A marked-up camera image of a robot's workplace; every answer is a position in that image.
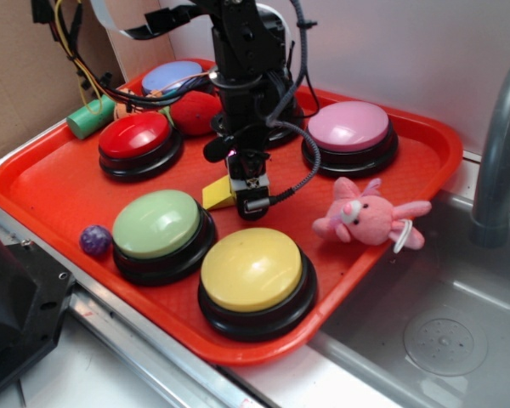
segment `purple ball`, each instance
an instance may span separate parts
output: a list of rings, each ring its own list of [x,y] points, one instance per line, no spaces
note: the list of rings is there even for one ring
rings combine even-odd
[[[86,254],[94,257],[102,255],[110,245],[110,231],[102,225],[89,225],[79,237],[79,246]]]

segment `sink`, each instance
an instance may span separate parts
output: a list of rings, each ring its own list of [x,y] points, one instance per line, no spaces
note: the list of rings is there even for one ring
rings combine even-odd
[[[425,247],[390,248],[311,346],[402,406],[510,408],[510,232],[472,244],[472,205],[441,191]]]

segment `red tray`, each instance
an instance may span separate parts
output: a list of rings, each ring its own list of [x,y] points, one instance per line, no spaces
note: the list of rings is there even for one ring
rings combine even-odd
[[[138,91],[140,81],[130,88]],[[350,100],[322,91],[318,95],[322,106]],[[299,90],[298,100],[306,111],[313,109],[306,88]],[[430,200],[461,162],[459,138],[442,123],[383,109],[399,134],[396,160],[377,175],[383,196],[395,205]],[[202,188],[226,174],[223,163],[211,164],[202,156],[202,147],[211,137],[186,139],[182,158],[162,175],[123,184],[110,180],[99,168],[99,135],[79,140],[63,124],[0,167],[0,207],[203,359],[227,366],[262,363],[305,344],[389,245],[330,244],[315,236],[311,224],[330,206],[334,179],[317,176],[257,222],[243,221],[233,207],[212,212],[219,237],[253,226],[273,228],[288,234],[314,263],[319,280],[317,304],[293,331],[272,341],[242,343],[217,334],[198,307],[198,273],[169,286],[135,286],[121,277],[110,253],[102,259],[91,258],[77,244],[86,226],[102,224],[111,229],[116,215],[148,192],[183,190],[201,202]],[[270,152],[267,168],[272,191],[283,191],[307,174],[300,143],[298,138]],[[364,188],[369,179],[356,181]]]

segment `faucet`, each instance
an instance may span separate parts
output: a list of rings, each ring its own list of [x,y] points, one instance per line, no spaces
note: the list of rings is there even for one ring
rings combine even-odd
[[[506,243],[510,225],[510,70],[491,117],[471,219],[474,244],[495,248]]]

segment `sink drain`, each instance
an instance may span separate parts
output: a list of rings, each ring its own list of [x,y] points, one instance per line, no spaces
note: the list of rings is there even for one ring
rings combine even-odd
[[[487,337],[480,325],[449,308],[432,309],[412,319],[404,342],[418,366],[441,376],[467,374],[487,355]]]

